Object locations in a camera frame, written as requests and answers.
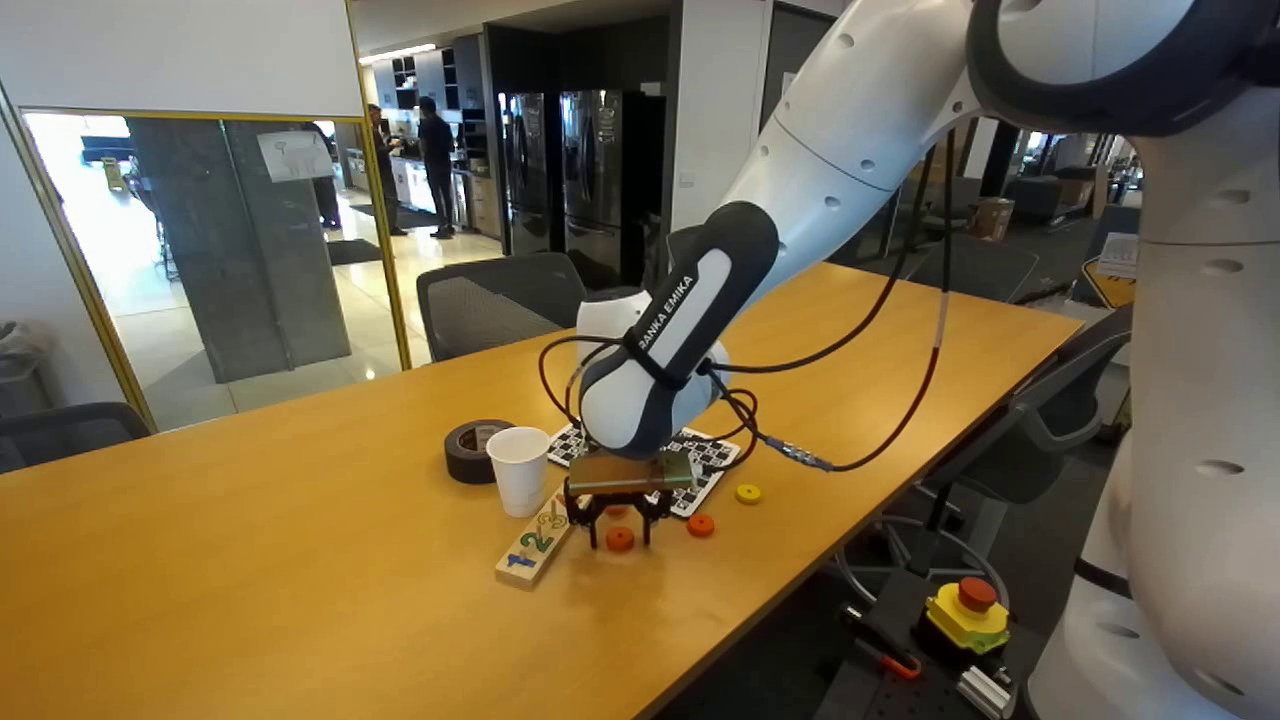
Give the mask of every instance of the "ceiling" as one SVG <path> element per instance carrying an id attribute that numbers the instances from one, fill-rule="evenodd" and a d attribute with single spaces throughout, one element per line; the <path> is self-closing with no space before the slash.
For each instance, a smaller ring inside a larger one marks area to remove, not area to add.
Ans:
<path id="1" fill-rule="evenodd" d="M 668 17 L 668 6 L 673 0 L 352 0 L 352 22 L 356 46 L 367 57 L 464 36 L 496 20 L 514 29 L 570 30 Z"/>

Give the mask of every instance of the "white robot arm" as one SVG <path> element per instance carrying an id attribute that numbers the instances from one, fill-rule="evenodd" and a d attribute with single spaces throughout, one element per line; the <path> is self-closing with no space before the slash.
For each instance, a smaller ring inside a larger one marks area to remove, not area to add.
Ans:
<path id="1" fill-rule="evenodd" d="M 712 399 L 700 362 L 738 313 L 851 238 L 970 111 L 1125 131 L 1149 167 L 1137 430 L 1092 533 L 1117 547 L 1089 545 L 1117 583 L 1076 580 L 1031 687 L 1044 714 L 1280 714 L 1275 20 L 1280 0 L 851 0 L 585 366 L 587 430 L 656 450 Z"/>

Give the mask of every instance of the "paper cup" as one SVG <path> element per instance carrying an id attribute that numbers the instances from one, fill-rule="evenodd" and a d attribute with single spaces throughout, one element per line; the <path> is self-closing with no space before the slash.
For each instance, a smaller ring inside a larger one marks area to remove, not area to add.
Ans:
<path id="1" fill-rule="evenodd" d="M 534 514 L 544 504 L 549 445 L 554 435 L 541 429 L 504 429 L 490 435 L 484 450 L 508 514 Z"/>

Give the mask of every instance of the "yellow button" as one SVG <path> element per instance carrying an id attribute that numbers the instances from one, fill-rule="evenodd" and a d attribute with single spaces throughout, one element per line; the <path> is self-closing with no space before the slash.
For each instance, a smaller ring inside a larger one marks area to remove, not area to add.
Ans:
<path id="1" fill-rule="evenodd" d="M 760 500 L 765 500 L 765 489 L 760 489 L 760 485 L 742 485 L 742 489 L 738 489 L 738 500 L 760 504 Z"/>

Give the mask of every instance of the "wooden table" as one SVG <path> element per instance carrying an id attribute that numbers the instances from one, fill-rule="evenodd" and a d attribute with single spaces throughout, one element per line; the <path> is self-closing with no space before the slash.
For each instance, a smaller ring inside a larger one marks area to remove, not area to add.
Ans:
<path id="1" fill-rule="evenodd" d="M 816 267 L 728 349 L 807 353 L 876 289 Z M 918 393 L 931 313 L 905 285 L 856 349 L 748 381 L 765 422 L 861 455 Z M 889 455 L 816 476 L 757 450 L 723 485 L 767 495 L 718 492 L 722 537 L 664 521 L 654 552 L 609 555 L 577 533 L 534 592 L 492 575 L 519 522 L 444 476 L 441 441 L 478 416 L 559 429 L 534 374 L 541 339 L 0 476 L 0 714 L 654 712 L 1071 326 L 959 296 L 938 393 Z"/>

